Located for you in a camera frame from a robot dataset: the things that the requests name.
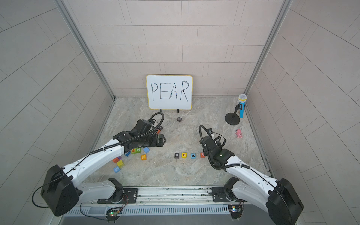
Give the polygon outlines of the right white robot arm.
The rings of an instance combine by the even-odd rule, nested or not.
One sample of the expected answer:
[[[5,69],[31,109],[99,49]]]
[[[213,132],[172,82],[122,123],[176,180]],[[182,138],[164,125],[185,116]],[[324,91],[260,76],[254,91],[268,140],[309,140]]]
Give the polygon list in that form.
[[[210,136],[202,137],[200,144],[214,169],[232,175],[224,186],[224,194],[230,201],[244,200],[257,206],[268,213],[276,225],[296,224],[304,205],[291,182],[257,171]]]

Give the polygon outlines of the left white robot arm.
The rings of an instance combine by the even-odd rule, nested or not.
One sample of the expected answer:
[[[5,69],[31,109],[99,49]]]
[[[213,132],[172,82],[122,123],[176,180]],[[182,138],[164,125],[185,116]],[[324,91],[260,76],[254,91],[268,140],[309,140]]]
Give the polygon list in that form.
[[[108,162],[133,149],[162,147],[166,139],[158,134],[160,127],[161,122],[153,118],[138,120],[132,130],[118,133],[100,149],[66,166],[51,167],[40,188],[41,197],[57,217],[68,213],[78,204],[90,201],[124,201],[123,186],[115,178],[90,184],[83,181]]]

